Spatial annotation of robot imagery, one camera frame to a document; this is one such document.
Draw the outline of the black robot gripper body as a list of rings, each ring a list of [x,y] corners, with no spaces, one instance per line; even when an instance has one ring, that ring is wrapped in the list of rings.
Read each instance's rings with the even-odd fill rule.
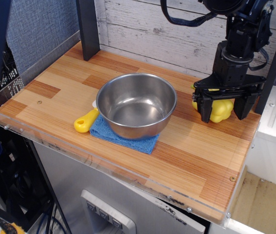
[[[266,78],[251,75],[249,70],[257,70],[251,67],[254,52],[237,55],[229,48],[228,41],[222,41],[217,46],[212,74],[194,83],[194,102],[207,102],[208,100],[240,98],[249,90],[260,92]]]

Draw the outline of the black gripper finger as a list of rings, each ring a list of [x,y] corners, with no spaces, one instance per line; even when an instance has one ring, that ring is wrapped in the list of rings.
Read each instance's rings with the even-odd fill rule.
[[[213,100],[210,97],[199,97],[197,100],[198,112],[201,114],[201,120],[208,123],[212,112]]]
[[[240,98],[236,98],[234,102],[234,112],[239,120],[243,120],[246,118],[253,108],[257,95],[252,96],[242,96]]]

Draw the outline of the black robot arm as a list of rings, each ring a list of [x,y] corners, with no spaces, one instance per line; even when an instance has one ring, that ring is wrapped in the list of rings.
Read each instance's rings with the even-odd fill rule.
[[[226,38],[217,46],[212,74],[194,83],[192,99],[197,104],[201,120],[211,119],[212,104],[216,100],[234,99],[238,119],[246,118],[262,94],[266,78],[249,75],[266,66],[251,67],[254,53],[268,60],[264,46],[272,35],[270,19],[274,9],[271,0],[207,0],[213,13],[227,16]]]

